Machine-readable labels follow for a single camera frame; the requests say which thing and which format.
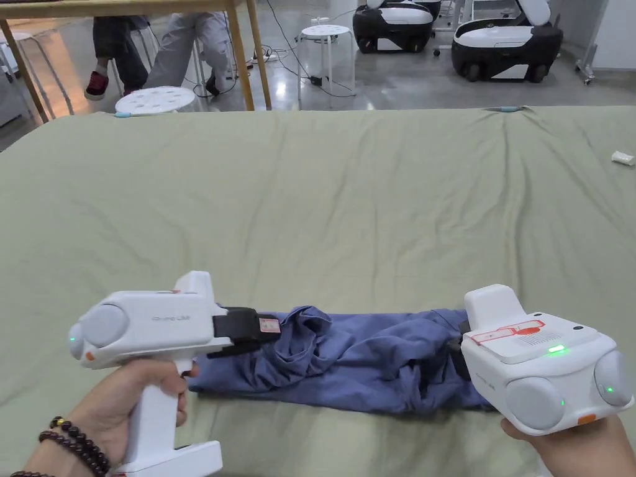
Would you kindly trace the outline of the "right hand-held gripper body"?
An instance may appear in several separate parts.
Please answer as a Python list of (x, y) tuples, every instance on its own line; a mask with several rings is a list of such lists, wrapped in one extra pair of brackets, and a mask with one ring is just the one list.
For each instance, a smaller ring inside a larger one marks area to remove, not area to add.
[(470, 329), (461, 352), (473, 386), (523, 433), (552, 434), (634, 405), (613, 338), (551, 314), (526, 313), (502, 284), (466, 293), (465, 309)]

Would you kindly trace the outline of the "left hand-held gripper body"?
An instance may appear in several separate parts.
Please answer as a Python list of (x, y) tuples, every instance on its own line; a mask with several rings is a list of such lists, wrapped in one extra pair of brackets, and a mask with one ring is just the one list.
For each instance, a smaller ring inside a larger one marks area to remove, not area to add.
[[(213, 323), (227, 314), (216, 304), (210, 274), (192, 271), (171, 291), (112, 293), (70, 329), (68, 346), (80, 365), (92, 370), (154, 358), (185, 373), (196, 355), (232, 346), (230, 338), (216, 335)], [(157, 385), (144, 389), (115, 476), (209, 476), (222, 469), (216, 441), (176, 448), (177, 407), (177, 397)]]

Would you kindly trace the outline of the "person's right hand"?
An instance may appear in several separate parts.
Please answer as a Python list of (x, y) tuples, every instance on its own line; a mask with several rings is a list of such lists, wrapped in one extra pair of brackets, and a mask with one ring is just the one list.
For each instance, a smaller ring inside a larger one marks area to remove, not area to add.
[(617, 415), (538, 437), (507, 419), (501, 428), (510, 438), (529, 443), (553, 476), (635, 476), (635, 452)]

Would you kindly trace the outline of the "person's left hand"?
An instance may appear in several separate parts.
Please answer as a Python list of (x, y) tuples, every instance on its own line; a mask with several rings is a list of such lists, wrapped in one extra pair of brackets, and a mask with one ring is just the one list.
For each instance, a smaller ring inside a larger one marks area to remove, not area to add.
[(162, 420), (173, 419), (174, 427), (187, 419), (186, 377), (197, 376), (196, 364), (181, 373), (170, 361), (140, 359), (132, 361), (104, 378), (92, 389), (66, 418), (92, 440), (108, 458), (112, 467), (124, 459), (129, 440), (130, 415), (140, 401), (142, 392), (151, 385), (176, 397), (171, 412), (164, 411)]

